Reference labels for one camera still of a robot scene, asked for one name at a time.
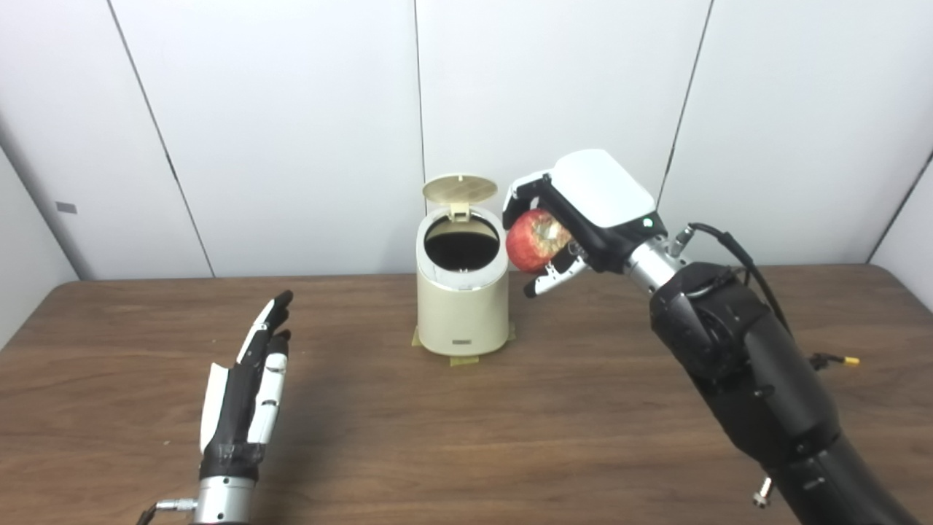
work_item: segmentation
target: wooden table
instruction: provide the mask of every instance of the wooden table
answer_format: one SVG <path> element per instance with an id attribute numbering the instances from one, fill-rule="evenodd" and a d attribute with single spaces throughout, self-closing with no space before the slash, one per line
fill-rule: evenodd
<path id="1" fill-rule="evenodd" d="M 933 522 L 933 315 L 872 266 L 765 272 L 876 474 Z M 535 300 L 478 364 L 411 346 L 412 276 L 77 282 L 0 352 L 5 523 L 135 523 L 196 494 L 208 366 L 295 292 L 285 398 L 255 523 L 796 523 L 732 448 L 624 278 Z M 156 523 L 187 523 L 159 515 Z"/>

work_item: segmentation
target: silver metal cylinder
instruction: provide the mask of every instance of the silver metal cylinder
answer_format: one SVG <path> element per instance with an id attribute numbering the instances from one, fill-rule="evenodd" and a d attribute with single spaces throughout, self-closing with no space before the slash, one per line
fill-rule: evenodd
<path id="1" fill-rule="evenodd" d="M 653 294 L 674 274 L 690 263 L 683 257 L 668 253 L 668 243 L 663 237 L 652 237 L 632 252 L 626 267 L 626 275 L 638 288 L 648 295 Z"/>
<path id="2" fill-rule="evenodd" d="M 201 481 L 194 523 L 249 523 L 249 507 L 256 482 L 218 475 Z"/>

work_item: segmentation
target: cable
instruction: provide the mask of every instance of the cable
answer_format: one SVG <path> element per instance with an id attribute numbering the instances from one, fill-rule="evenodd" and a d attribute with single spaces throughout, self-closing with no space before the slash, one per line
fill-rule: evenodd
<path id="1" fill-rule="evenodd" d="M 834 356 L 822 352 L 816 352 L 816 354 L 810 356 L 809 361 L 817 372 L 829 366 L 830 362 L 838 362 L 845 366 L 858 366 L 861 363 L 861 360 L 857 357 Z"/>
<path id="2" fill-rule="evenodd" d="M 787 333 L 790 333 L 790 326 L 787 325 L 787 319 L 784 317 L 784 311 L 777 303 L 777 298 L 774 297 L 774 292 L 771 290 L 771 287 L 768 286 L 768 281 L 765 280 L 764 276 L 755 265 L 751 255 L 748 255 L 748 252 L 745 251 L 745 249 L 742 248 L 742 245 L 740 245 L 739 242 L 735 240 L 735 237 L 733 237 L 729 232 L 722 232 L 719 229 L 714 228 L 709 224 L 703 224 L 702 222 L 691 222 L 688 224 L 688 226 L 694 230 L 712 235 L 717 241 L 719 241 L 719 244 L 725 247 L 729 253 L 731 253 L 733 256 L 735 256 L 736 259 L 739 260 L 739 263 L 745 267 L 745 270 L 755 278 L 756 282 L 759 283 L 761 292 L 764 293 L 764 297 L 768 301 L 768 305 L 771 306 L 771 310 L 773 310 L 774 316 L 777 317 L 777 320 L 781 321 L 781 324 L 784 325 Z"/>
<path id="3" fill-rule="evenodd" d="M 136 525 L 148 525 L 149 521 L 156 516 L 156 505 L 150 506 L 147 510 L 143 511 L 143 514 L 139 515 L 139 520 L 136 521 Z"/>

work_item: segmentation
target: black cable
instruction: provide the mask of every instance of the black cable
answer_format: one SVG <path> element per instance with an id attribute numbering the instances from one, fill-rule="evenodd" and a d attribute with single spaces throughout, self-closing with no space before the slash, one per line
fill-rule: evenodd
<path id="1" fill-rule="evenodd" d="M 149 521 L 156 516 L 156 505 L 150 506 L 147 510 L 143 511 L 143 514 L 139 515 L 139 520 L 136 521 L 136 525 L 148 525 Z"/>
<path id="2" fill-rule="evenodd" d="M 725 247 L 729 253 L 731 253 L 733 256 L 735 256 L 736 259 L 739 260 L 739 263 L 745 267 L 745 270 L 755 278 L 756 282 L 759 283 L 761 292 L 764 293 L 764 297 L 768 301 L 768 305 L 771 306 L 771 310 L 773 310 L 774 316 L 777 317 L 777 320 L 781 321 L 781 324 L 784 325 L 787 333 L 790 333 L 790 326 L 787 325 L 787 319 L 784 317 L 784 311 L 777 303 L 777 298 L 774 297 L 774 292 L 771 290 L 771 287 L 768 286 L 768 281 L 765 280 L 764 276 L 755 265 L 751 255 L 748 255 L 748 252 L 745 251 L 745 249 L 742 248 L 742 245 L 740 245 L 739 242 L 735 240 L 735 237 L 733 237 L 729 232 L 721 232 L 717 228 L 714 228 L 709 224 L 703 224 L 702 222 L 691 222 L 688 224 L 688 226 L 694 230 L 697 230 L 698 232 L 712 235 L 717 241 L 719 241 L 719 244 Z"/>

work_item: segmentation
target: black robotic arm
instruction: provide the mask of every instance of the black robotic arm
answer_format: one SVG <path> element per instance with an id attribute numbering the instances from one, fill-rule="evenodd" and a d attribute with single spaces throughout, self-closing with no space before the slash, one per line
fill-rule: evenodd
<path id="1" fill-rule="evenodd" d="M 728 234 L 691 224 L 669 238 L 654 199 L 605 151 L 563 157 L 517 180 L 503 223 L 537 199 L 573 235 L 534 297 L 578 274 L 625 274 L 645 291 L 651 329 L 671 350 L 732 443 L 757 461 L 803 525 L 918 525 L 872 475 L 840 428 L 836 406 L 787 329 L 751 258 Z M 715 235 L 759 281 L 768 301 L 735 269 L 690 262 L 694 232 Z"/>

